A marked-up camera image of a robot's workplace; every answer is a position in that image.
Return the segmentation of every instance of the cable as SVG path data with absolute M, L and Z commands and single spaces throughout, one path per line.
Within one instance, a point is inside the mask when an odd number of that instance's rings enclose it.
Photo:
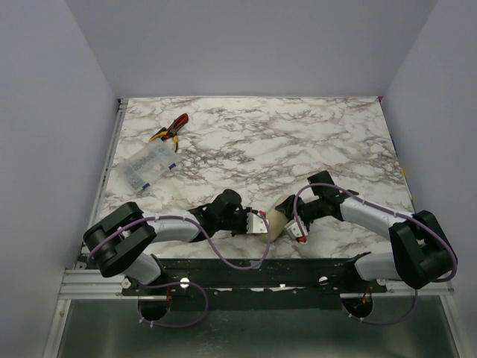
M 447 253 L 449 254 L 450 258 L 451 258 L 451 261 L 452 261 L 452 270 L 451 270 L 451 273 L 444 277 L 444 278 L 439 278 L 437 279 L 436 281 L 434 282 L 447 282 L 449 280 L 451 280 L 455 274 L 457 273 L 457 259 L 455 257 L 455 254 L 454 252 L 452 251 L 452 249 L 450 248 L 449 245 L 447 245 L 447 243 L 439 236 L 437 235 L 433 230 L 429 229 L 427 226 L 425 226 L 424 224 L 420 223 L 418 220 L 416 220 L 415 218 L 411 217 L 411 216 L 408 216 L 408 215 L 405 215 L 405 214 L 402 214 L 402 213 L 396 213 L 394 212 L 393 210 L 390 210 L 388 209 L 387 207 L 382 207 L 378 204 L 374 204 L 374 203 L 370 203 L 369 201 L 365 201 L 364 199 L 361 199 L 360 197 L 358 197 L 357 195 L 354 195 L 352 192 L 350 192 L 349 190 L 346 190 L 346 189 L 343 189 L 339 186 L 336 186 L 336 185 L 332 185 L 332 184 L 326 184 L 326 183 L 313 183 L 313 184 L 309 184 L 307 186 L 304 186 L 303 188 L 301 188 L 298 193 L 295 195 L 295 199 L 294 199 L 294 202 L 293 202 L 293 215 L 294 215 L 294 220 L 296 221 L 297 225 L 298 225 L 298 228 L 300 229 L 300 232 L 302 233 L 303 237 L 306 238 L 306 235 L 305 235 L 305 231 L 303 230 L 303 227 L 300 223 L 300 217 L 298 216 L 298 212 L 297 212 L 297 205 L 298 205 L 298 198 L 300 197 L 300 194 L 305 191 L 306 189 L 308 188 L 312 188 L 314 186 L 325 186 L 326 188 L 332 188 L 332 189 L 337 189 L 343 193 L 345 193 L 346 195 L 350 196 L 352 199 L 354 200 L 357 200 L 357 201 L 360 201 L 361 203 L 363 203 L 363 205 L 367 205 L 369 207 L 372 207 L 373 209 L 377 209 L 379 211 L 382 211 L 383 213 L 387 213 L 387 214 L 391 214 L 393 216 L 397 216 L 401 219 L 405 219 L 405 220 L 409 220 L 410 222 L 412 222 L 413 224 L 416 224 L 417 226 L 419 226 L 420 228 L 422 228 L 424 231 L 426 231 L 427 233 L 429 233 L 437 242 L 439 242 L 443 247 L 444 247 L 444 250 L 447 251 Z M 392 324 L 398 324 L 398 323 L 401 323 L 402 321 L 406 320 L 409 318 L 409 316 L 412 315 L 412 313 L 414 313 L 414 311 L 416 310 L 416 307 L 417 307 L 417 302 L 419 301 L 418 299 L 418 295 L 417 295 L 417 290 L 415 289 L 414 290 L 414 293 L 415 293 L 415 296 L 414 296 L 414 301 L 413 301 L 413 304 L 412 304 L 412 307 L 411 309 L 401 318 L 398 318 L 394 321 L 383 321 L 383 322 L 379 322 L 379 321 L 371 321 L 371 320 L 367 320 L 365 318 L 359 318 L 359 317 L 356 317 L 354 315 L 352 315 L 347 309 L 346 307 L 342 304 L 341 307 L 343 308 L 344 312 L 346 312 L 348 314 L 348 317 L 355 320 L 355 321 L 360 321 L 361 323 L 367 323 L 367 324 L 372 324 L 372 325 L 379 325 L 379 326 L 387 326 L 387 325 L 392 325 Z
M 230 261 L 228 261 L 225 257 L 222 256 L 222 254 L 220 253 L 220 251 L 217 249 L 214 242 L 210 238 L 209 234 L 207 234 L 207 232 L 203 229 L 203 227 L 200 226 L 200 224 L 198 224 L 197 222 L 195 222 L 194 220 L 192 220 L 190 218 L 186 218 L 184 216 L 176 216 L 176 215 L 164 215 L 164 216 L 159 216 L 158 218 L 156 218 L 156 216 L 148 216 L 146 218 L 137 219 L 136 221 L 127 224 L 126 226 L 124 226 L 121 229 L 115 231 L 114 233 L 109 235 L 106 239 L 104 239 L 102 242 L 97 244 L 95 246 L 95 248 L 93 248 L 91 250 L 91 252 L 89 253 L 87 262 L 89 264 L 92 264 L 93 263 L 93 258 L 98 253 L 98 251 L 100 251 L 101 248 L 103 248 L 103 246 L 105 246 L 109 241 L 116 238 L 121 233 L 125 232 L 126 230 L 131 229 L 133 226 L 141 224 L 142 222 L 151 222 L 151 221 L 160 221 L 160 220 L 181 220 L 183 222 L 190 222 L 191 224 L 195 225 L 201 231 L 201 233 L 204 235 L 204 237 L 207 239 L 207 241 L 210 244 L 210 247 L 215 252 L 215 254 L 218 256 L 218 258 L 221 259 L 221 261 L 223 263 L 225 263 L 227 266 L 231 267 L 232 269 L 240 270 L 240 271 L 252 270 L 256 267 L 259 267 L 263 263 L 263 261 L 265 260 L 265 258 L 268 255 L 268 252 L 270 251 L 270 246 L 271 246 L 270 225 L 268 224 L 267 219 L 265 218 L 264 214 L 260 213 L 260 218 L 262 218 L 263 222 L 265 223 L 265 227 L 267 229 L 267 237 L 268 237 L 267 247 L 265 248 L 265 252 L 263 253 L 263 256 L 260 258 L 260 260 L 258 260 L 256 263 L 254 263 L 253 265 L 250 265 L 250 266 L 243 267 L 243 266 L 237 266 L 237 265 L 232 264 Z
M 414 294 L 415 294 L 414 300 L 412 302 L 412 306 L 409 309 L 409 311 L 403 317 L 395 319 L 394 321 L 371 321 L 370 319 L 359 318 L 359 317 L 356 317 L 355 315 L 352 315 L 350 311 L 348 311 L 348 309 L 343 304 L 341 304 L 341 308 L 348 315 L 348 318 L 351 318 L 354 321 L 358 321 L 358 322 L 366 323 L 366 324 L 372 324 L 374 326 L 391 326 L 393 324 L 398 324 L 405 321 L 414 313 L 417 307 L 417 302 L 419 301 L 419 296 L 417 295 L 416 289 L 414 290 Z
M 189 322 L 189 323 L 184 323 L 184 324 L 169 324 L 169 323 L 160 323 L 160 322 L 155 322 L 155 321 L 148 321 L 147 319 L 145 319 L 143 316 L 142 316 L 142 307 L 139 306 L 139 315 L 141 316 L 141 321 L 140 322 L 146 322 L 146 323 L 149 323 L 151 325 L 154 325 L 154 326 L 158 326 L 158 327 L 167 327 L 167 328 L 187 328 L 187 327 L 191 327 L 193 326 L 194 324 L 197 324 L 199 323 L 200 321 L 202 321 L 206 315 L 207 315 L 207 312 L 209 311 L 209 299 L 207 297 L 207 293 L 206 293 L 206 290 L 203 289 L 202 287 L 200 287 L 199 285 L 197 285 L 195 282 L 188 282 L 188 283 L 184 283 L 184 282 L 170 282 L 170 283 L 164 283 L 163 285 L 156 285 L 156 286 L 148 286 L 148 285 L 143 285 L 142 283 L 140 283 L 139 281 L 136 281 L 137 284 L 145 289 L 165 289 L 165 288 L 168 288 L 168 287 L 173 287 L 173 286 L 179 286 L 179 285 L 184 285 L 184 284 L 187 284 L 187 285 L 191 285 L 193 287 L 195 287 L 196 289 L 198 289 L 200 291 L 200 293 L 202 294 L 203 296 L 203 299 L 204 299 L 204 307 L 203 307 L 203 311 L 202 313 L 200 314 L 200 316 L 198 318 L 196 318 L 194 321 L 192 322 Z

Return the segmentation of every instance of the wall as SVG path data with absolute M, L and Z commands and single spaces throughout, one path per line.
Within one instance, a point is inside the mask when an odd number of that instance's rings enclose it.
M 0 11 L 0 357 L 41 357 L 117 101 L 63 0 Z
M 418 209 L 433 211 L 458 254 L 454 284 L 477 351 L 477 2 L 440 0 L 383 109 Z
M 118 97 L 382 95 L 436 0 L 66 0 Z

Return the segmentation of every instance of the plastic storage box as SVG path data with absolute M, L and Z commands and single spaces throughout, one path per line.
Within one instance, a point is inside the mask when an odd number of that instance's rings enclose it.
M 180 158 L 162 140 L 149 142 L 143 149 L 118 165 L 122 176 L 134 192 L 148 188 L 161 175 L 177 168 Z

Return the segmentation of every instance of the gray wall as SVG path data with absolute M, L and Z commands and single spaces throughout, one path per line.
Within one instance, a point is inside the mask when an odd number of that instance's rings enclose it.
M 66 0 L 119 97 L 382 95 L 436 0 Z
M 0 357 L 40 357 L 117 102 L 64 0 L 0 6 Z
M 418 209 L 437 214 L 459 257 L 454 284 L 477 351 L 477 2 L 440 0 L 383 108 Z

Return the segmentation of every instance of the marble tabletop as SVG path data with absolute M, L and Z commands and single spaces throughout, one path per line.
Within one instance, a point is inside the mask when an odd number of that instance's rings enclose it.
M 162 126 L 182 113 L 182 166 L 134 194 L 114 170 Z M 368 200 L 412 210 L 378 99 L 189 97 L 130 99 L 101 207 L 101 217 L 126 201 L 143 210 L 167 213 L 209 203 L 226 188 L 244 206 L 267 210 L 281 195 L 296 193 L 306 178 L 328 170 L 337 185 Z M 312 191 L 303 193 L 311 198 Z M 256 236 L 217 233 L 214 242 L 227 258 L 258 258 L 265 242 Z M 315 221 L 309 242 L 281 235 L 268 257 L 353 257 L 389 251 L 388 240 L 333 218 Z M 207 241 L 152 244 L 158 257 L 215 258 Z

